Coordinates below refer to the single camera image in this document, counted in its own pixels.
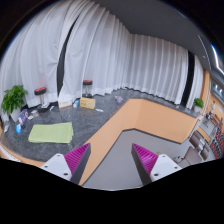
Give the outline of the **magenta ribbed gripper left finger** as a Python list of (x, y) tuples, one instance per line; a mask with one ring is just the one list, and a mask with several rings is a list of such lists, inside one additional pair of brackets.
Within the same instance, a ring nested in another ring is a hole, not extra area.
[(87, 143), (64, 155), (67, 165), (72, 173), (70, 179), (72, 183), (78, 184), (80, 182), (90, 154), (91, 145)]

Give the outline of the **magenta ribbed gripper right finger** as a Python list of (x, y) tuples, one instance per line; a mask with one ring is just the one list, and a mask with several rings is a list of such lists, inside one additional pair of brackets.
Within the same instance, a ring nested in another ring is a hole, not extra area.
[(135, 143), (132, 144), (131, 154), (142, 183), (144, 185), (151, 183), (150, 174), (158, 156), (150, 150)]

